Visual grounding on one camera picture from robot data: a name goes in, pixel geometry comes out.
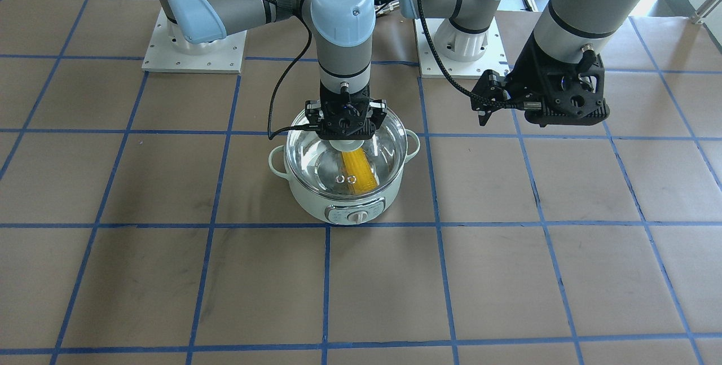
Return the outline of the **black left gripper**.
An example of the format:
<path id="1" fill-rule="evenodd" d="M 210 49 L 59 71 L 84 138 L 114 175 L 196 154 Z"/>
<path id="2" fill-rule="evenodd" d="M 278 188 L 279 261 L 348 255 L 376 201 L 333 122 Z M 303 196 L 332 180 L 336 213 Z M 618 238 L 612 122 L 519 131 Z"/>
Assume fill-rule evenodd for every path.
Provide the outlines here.
<path id="1" fill-rule="evenodd" d="M 565 63 L 547 54 L 536 40 L 535 33 L 531 33 L 519 54 L 512 72 L 506 78 L 505 89 L 513 103 L 521 105 L 523 111 L 533 111 L 525 103 L 540 103 L 554 112 L 562 112 L 561 105 L 557 105 L 557 92 L 560 88 L 552 87 L 549 75 L 562 76 Z M 493 69 L 485 70 L 471 92 L 484 100 L 505 102 L 508 96 L 503 88 L 504 79 Z M 471 99 L 471 108 L 478 114 L 480 126 L 486 126 L 491 115 L 502 107 L 487 105 L 478 99 Z"/>

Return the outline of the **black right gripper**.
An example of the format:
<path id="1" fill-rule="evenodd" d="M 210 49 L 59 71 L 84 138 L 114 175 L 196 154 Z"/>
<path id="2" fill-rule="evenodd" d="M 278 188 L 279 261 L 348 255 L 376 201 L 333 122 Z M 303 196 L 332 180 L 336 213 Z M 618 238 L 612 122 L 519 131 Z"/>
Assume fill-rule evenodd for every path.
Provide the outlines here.
<path id="1" fill-rule="evenodd" d="M 323 140 L 371 139 L 387 115 L 385 100 L 371 100 L 369 84 L 355 93 L 320 85 L 319 99 L 305 102 L 305 118 Z"/>

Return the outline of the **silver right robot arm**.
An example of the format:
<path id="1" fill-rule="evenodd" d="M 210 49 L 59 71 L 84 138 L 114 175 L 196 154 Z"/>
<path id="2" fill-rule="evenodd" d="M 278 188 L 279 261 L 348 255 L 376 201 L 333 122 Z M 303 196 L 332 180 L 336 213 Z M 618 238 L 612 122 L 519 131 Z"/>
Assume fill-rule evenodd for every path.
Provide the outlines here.
<path id="1" fill-rule="evenodd" d="M 367 140 L 381 128 L 386 103 L 373 100 L 374 0 L 160 0 L 180 40 L 207 47 L 235 33 L 296 16 L 314 38 L 320 89 L 305 103 L 307 123 L 325 140 Z"/>

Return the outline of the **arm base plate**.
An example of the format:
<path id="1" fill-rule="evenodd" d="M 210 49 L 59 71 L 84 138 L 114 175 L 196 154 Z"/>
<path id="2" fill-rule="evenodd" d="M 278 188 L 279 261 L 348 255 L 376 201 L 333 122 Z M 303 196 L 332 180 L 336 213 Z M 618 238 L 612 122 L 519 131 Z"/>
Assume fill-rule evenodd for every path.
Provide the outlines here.
<path id="1" fill-rule="evenodd" d="M 160 10 L 142 62 L 142 70 L 156 73 L 240 74 L 246 31 L 194 45 L 183 38 L 179 26 Z"/>
<path id="2" fill-rule="evenodd" d="M 447 72 L 455 79 L 478 78 L 493 69 L 501 76 L 510 72 L 497 20 L 481 34 L 456 30 L 449 20 L 427 19 L 429 33 Z"/>

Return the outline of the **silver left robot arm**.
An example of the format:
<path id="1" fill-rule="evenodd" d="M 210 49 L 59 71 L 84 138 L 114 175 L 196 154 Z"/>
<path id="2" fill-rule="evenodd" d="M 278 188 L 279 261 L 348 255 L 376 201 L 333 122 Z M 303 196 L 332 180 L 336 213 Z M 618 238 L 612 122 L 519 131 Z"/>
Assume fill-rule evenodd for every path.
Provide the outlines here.
<path id="1" fill-rule="evenodd" d="M 547 0 L 511 72 L 488 69 L 473 89 L 462 87 L 444 61 L 482 59 L 501 0 L 399 0 L 420 22 L 438 69 L 466 95 L 485 126 L 501 109 L 519 109 L 541 127 L 591 126 L 610 116 L 601 52 L 640 0 Z"/>

